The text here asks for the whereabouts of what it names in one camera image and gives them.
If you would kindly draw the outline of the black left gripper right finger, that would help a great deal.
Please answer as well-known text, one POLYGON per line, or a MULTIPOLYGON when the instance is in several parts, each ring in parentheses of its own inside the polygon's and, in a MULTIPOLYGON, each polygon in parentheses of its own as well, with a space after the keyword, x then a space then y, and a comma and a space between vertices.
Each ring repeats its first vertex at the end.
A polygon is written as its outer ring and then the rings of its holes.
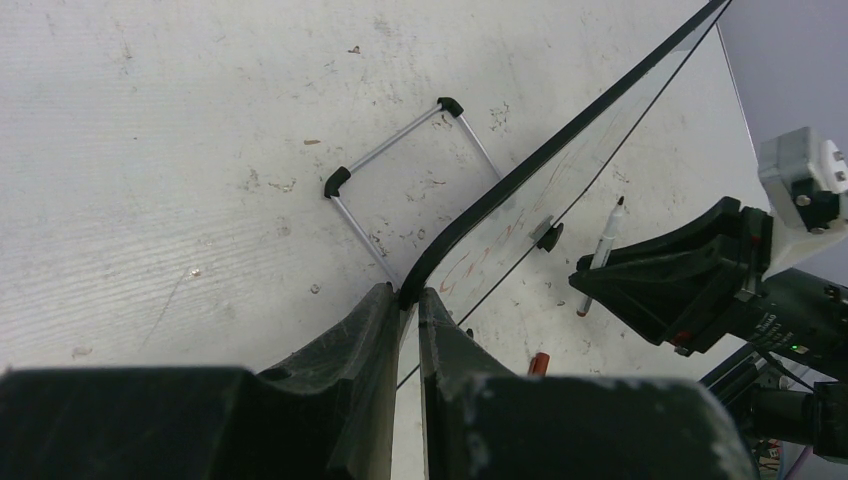
POLYGON ((419 347, 430 479, 752 479, 732 418, 685 379, 522 376, 422 292, 419 347))

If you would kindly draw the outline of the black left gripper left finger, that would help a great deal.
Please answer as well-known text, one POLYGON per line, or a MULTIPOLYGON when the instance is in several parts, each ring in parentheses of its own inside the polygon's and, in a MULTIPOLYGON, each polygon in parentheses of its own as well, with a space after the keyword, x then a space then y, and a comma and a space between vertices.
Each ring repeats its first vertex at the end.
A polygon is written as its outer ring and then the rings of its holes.
POLYGON ((254 373, 230 366, 12 370, 5 479, 387 479, 402 319, 389 284, 254 373))

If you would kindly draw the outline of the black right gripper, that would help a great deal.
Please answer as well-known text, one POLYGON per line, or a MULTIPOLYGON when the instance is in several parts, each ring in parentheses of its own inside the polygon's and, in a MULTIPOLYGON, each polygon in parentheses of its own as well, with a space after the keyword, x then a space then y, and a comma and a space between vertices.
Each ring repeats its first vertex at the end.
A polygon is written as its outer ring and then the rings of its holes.
POLYGON ((579 259, 569 285, 653 345, 704 353, 727 335, 847 378, 847 288, 789 268, 767 275, 773 222, 721 198, 657 238, 579 259))

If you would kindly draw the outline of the red marker cap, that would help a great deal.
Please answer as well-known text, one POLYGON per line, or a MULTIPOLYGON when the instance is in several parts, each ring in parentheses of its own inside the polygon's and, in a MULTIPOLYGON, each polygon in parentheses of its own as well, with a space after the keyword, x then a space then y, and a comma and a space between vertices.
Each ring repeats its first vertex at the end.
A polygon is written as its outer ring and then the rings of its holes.
POLYGON ((545 376, 548 370, 550 356, 544 352, 537 352, 530 361, 528 374, 531 376, 545 376))

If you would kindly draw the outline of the white marker pen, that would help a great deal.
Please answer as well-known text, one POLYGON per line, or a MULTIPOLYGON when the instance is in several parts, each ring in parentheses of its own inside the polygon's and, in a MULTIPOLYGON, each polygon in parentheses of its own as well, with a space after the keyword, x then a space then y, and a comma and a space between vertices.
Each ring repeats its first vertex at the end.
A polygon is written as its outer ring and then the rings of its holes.
POLYGON ((592 256, 589 269, 597 269, 603 267, 609 258, 613 249, 613 244, 617 238, 620 223, 625 213, 624 209, 625 197, 620 196, 610 212, 604 230, 599 238, 594 255, 592 256))

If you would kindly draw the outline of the black framed whiteboard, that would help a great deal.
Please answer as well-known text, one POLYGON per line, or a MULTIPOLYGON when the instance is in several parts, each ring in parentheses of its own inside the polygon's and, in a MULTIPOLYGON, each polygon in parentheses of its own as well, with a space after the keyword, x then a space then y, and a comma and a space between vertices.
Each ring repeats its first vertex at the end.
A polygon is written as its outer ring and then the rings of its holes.
POLYGON ((573 120, 453 220, 398 292, 403 311, 432 289, 466 319, 585 195, 708 36, 729 4, 710 1, 573 120))

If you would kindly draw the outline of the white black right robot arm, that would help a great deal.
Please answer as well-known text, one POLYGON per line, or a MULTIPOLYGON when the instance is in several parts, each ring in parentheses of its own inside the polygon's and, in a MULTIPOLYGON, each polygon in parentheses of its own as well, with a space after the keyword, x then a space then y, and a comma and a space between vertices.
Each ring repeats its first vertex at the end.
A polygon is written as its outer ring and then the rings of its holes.
POLYGON ((768 276, 774 220, 720 199, 660 237, 582 257, 572 287, 682 356, 725 336, 741 351, 705 378, 749 437, 847 459, 847 290, 795 268, 768 276))

